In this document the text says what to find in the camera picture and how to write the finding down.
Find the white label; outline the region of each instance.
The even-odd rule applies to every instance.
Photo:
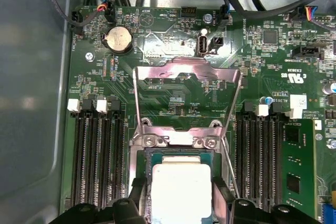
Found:
[[[290,108],[307,109],[307,96],[305,94],[291,94],[289,96]]]

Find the ram slot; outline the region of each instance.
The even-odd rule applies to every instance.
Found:
[[[270,128],[269,128],[269,121],[262,121],[262,174],[263,174],[263,181],[262,181],[262,203],[263,203],[263,210],[269,210],[269,200],[270,200],[270,193],[269,193],[269,184],[272,184],[272,177],[270,174],[270,165],[272,165],[272,160],[270,154],[272,149],[270,149]]]
[[[250,132],[249,132],[249,193],[250,193],[250,197],[252,200],[256,200],[256,198],[258,197],[258,183],[257,183],[257,179],[258,176],[256,176],[256,165],[257,165],[257,161],[259,160],[259,157],[256,156],[256,133],[255,133],[255,129],[256,128],[256,121],[251,120],[250,123]]]
[[[101,150],[99,157],[99,192],[98,208],[104,208],[108,203],[108,186],[111,158],[111,119],[100,119]]]
[[[282,203],[282,167],[281,167],[281,156],[282,156],[282,139],[283,130],[281,122],[274,122],[273,138],[274,138],[274,203],[275,205]]]
[[[236,124],[236,144],[235,144],[235,168],[236,168],[236,180],[237,180],[237,185],[238,185],[238,190],[239,193],[242,195],[242,180],[244,177],[243,174],[243,169],[242,169],[242,159],[244,158],[242,153],[241,153],[241,146],[243,142],[243,121],[239,120],[237,121]]]
[[[73,149],[72,182],[71,182],[71,206],[75,206],[81,201],[81,178],[83,166],[83,146],[85,141],[85,119],[76,118],[75,122],[75,142]]]
[[[255,162],[255,196],[256,196],[256,204],[259,208],[262,208],[262,202],[261,202],[261,190],[262,190],[262,137],[263,137],[263,127],[261,124],[261,121],[256,121],[256,127],[255,127],[255,156],[256,156],[256,162]]]
[[[116,115],[114,125],[112,199],[120,198],[122,189],[122,175],[124,168],[124,122],[120,115]]]
[[[98,119],[92,118],[89,121],[88,132],[86,134],[86,160],[85,160],[85,203],[94,204],[95,180],[96,180],[96,154]]]

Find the integrated circuit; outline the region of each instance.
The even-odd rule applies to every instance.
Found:
[[[286,125],[285,127],[286,141],[299,143],[300,142],[300,127],[295,125]]]
[[[264,30],[264,44],[277,44],[278,32],[275,30]]]
[[[293,191],[294,193],[300,193],[300,178],[287,174],[286,180],[287,189]]]

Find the screw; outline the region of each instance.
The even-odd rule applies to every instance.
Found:
[[[93,62],[95,60],[94,58],[95,57],[94,57],[93,53],[91,53],[91,52],[87,52],[85,54],[85,59],[86,59],[87,62]]]
[[[212,14],[207,13],[203,16],[204,23],[210,24],[212,22]]]
[[[279,211],[281,211],[281,212],[285,212],[285,213],[288,213],[288,212],[289,212],[289,209],[288,209],[287,207],[283,207],[283,206],[281,206],[281,207],[279,207],[278,209],[279,209]]]
[[[248,202],[246,200],[240,200],[239,204],[241,204],[244,207],[248,206]]]
[[[205,141],[205,146],[207,146],[210,149],[215,148],[216,145],[217,145],[217,141],[215,139],[213,139],[213,138],[207,139]]]
[[[336,140],[332,139],[332,138],[328,139],[328,141],[327,141],[327,147],[329,149],[332,149],[332,150],[336,149]]]
[[[147,147],[153,147],[155,145],[155,139],[152,136],[146,136],[144,143]]]

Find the capacitor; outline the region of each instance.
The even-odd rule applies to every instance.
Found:
[[[133,36],[127,28],[115,26],[103,34],[102,43],[116,55],[123,55],[133,48]]]
[[[272,97],[261,97],[259,100],[260,104],[271,105],[274,102]]]
[[[336,93],[336,82],[327,83],[322,88],[325,94],[335,94]]]

